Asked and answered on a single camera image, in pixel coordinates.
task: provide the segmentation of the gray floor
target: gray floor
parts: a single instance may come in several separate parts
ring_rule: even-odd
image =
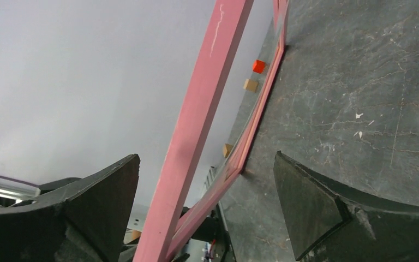
[[[246,171],[222,199],[238,261],[294,261],[272,172],[277,150],[419,205],[419,1],[291,1],[288,40]],[[232,142],[254,100],[245,97]]]

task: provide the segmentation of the wall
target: wall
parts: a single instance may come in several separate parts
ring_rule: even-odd
[[[141,158],[158,182],[214,0],[0,1],[0,175],[41,184]],[[272,19],[255,1],[186,204],[200,196]]]

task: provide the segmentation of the pink beam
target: pink beam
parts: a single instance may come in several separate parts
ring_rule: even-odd
[[[265,105],[267,103],[267,98],[272,87],[272,82],[275,78],[275,74],[284,52],[284,34],[287,27],[286,22],[288,18],[288,1],[283,0],[281,3],[279,3],[278,8],[280,8],[280,10],[277,10],[277,17],[280,16],[283,18],[285,24],[282,25],[284,28],[281,28],[282,30],[280,31],[278,47],[276,49],[274,59],[271,63],[271,67],[267,73],[267,77],[262,88],[262,93],[260,94],[259,99],[255,105],[253,114],[246,129],[242,133],[236,148],[234,148],[233,154],[231,154],[229,157],[223,172],[216,178],[216,181],[214,181],[212,187],[203,196],[203,198],[186,213],[186,216],[179,220],[176,234],[172,239],[167,258],[171,258],[175,251],[181,249],[183,245],[185,245],[185,242],[191,237],[191,235],[205,219],[205,217],[209,214],[210,210],[214,208],[216,203],[222,198],[222,196],[242,171],[246,158],[248,157],[249,149],[253,143],[256,129],[261,120],[262,112],[264,111]]]
[[[134,261],[165,261],[253,0],[217,0]]]

